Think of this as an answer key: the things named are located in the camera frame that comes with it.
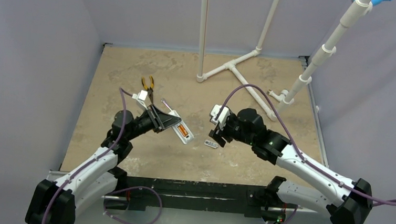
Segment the white remote battery cover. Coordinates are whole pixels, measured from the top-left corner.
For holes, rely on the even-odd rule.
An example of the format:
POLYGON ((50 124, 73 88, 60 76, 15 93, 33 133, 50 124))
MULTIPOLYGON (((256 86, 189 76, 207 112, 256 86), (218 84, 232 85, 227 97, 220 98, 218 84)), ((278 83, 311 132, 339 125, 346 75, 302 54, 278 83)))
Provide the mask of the white remote battery cover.
POLYGON ((213 141, 209 141, 209 140, 205 140, 204 144, 210 148, 213 148, 213 149, 217 149, 219 147, 219 144, 217 144, 216 142, 213 142, 213 141))

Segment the white universal AC remote control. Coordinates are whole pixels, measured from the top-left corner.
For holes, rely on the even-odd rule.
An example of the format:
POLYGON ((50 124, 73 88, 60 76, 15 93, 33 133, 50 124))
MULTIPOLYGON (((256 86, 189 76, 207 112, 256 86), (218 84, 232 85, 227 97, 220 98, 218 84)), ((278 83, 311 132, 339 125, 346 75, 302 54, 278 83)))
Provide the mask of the white universal AC remote control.
POLYGON ((169 114, 175 117, 179 117, 180 122, 175 124, 172 128, 179 137, 180 141, 183 144, 187 145, 190 141, 194 139, 194 134, 191 132, 190 128, 187 126, 187 124, 184 122, 184 120, 181 118, 176 110, 171 110, 169 114))

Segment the orange battery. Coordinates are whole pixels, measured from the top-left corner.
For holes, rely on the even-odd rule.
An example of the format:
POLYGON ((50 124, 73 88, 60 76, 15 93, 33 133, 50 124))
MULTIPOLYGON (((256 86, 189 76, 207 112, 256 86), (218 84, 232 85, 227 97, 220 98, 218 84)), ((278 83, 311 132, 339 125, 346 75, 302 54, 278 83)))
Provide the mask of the orange battery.
POLYGON ((183 137, 187 137, 189 135, 186 127, 183 124, 178 125, 178 130, 180 131, 183 137))

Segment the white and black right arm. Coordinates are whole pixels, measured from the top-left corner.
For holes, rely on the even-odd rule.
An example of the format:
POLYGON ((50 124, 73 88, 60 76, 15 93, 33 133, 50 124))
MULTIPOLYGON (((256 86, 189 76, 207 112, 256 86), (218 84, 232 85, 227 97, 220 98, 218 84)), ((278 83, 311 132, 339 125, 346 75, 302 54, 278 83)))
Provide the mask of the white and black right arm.
POLYGON ((364 224, 373 207, 366 198, 372 194, 366 180, 344 177, 307 156, 290 139, 268 129, 253 108, 235 114, 228 107, 216 104, 211 109, 210 121, 215 128, 209 136, 221 147, 233 140, 245 143, 261 160, 286 169, 310 184, 307 188, 281 181, 265 190, 268 204, 300 205, 329 217, 332 224, 364 224))

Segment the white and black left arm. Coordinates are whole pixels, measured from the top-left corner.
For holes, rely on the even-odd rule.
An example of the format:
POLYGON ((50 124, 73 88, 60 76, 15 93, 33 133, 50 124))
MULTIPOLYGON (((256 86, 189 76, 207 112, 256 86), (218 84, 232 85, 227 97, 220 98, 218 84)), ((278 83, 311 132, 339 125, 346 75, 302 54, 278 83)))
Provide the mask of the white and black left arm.
POLYGON ((127 173, 118 168, 133 148, 132 139, 149 131, 160 133, 179 124, 179 116, 150 105, 134 117, 126 109, 114 116, 101 146, 76 169, 35 188, 25 222, 27 224, 75 224, 76 218, 99 197, 121 195, 127 189, 127 173))

